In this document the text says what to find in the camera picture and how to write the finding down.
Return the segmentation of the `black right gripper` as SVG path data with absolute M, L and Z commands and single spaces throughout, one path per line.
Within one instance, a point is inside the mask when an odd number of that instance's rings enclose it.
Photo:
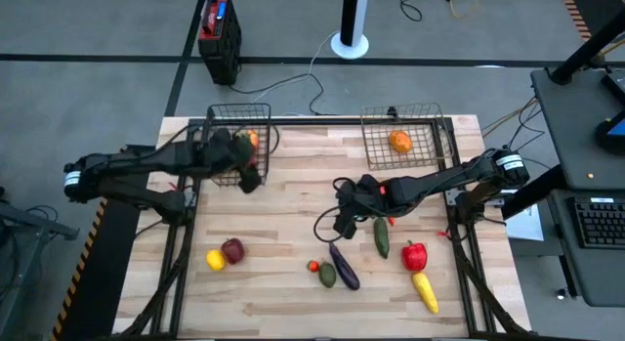
M 347 177 L 333 180 L 333 189 L 337 199 L 348 197 L 348 212 L 352 215 L 339 214 L 335 217 L 333 230 L 342 238 L 352 239 L 356 232 L 355 217 L 388 216 L 389 207 L 380 192 L 380 182 L 370 174 L 364 174 L 355 182 Z

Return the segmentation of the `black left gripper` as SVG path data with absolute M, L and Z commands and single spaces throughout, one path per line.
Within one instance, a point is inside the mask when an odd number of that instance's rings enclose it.
M 232 134 L 227 128 L 218 128 L 199 151 L 198 174 L 212 178 L 238 169 L 238 186 L 244 193 L 253 192 L 261 183 L 258 168 L 250 161 L 255 153 L 255 143 L 248 132 Z

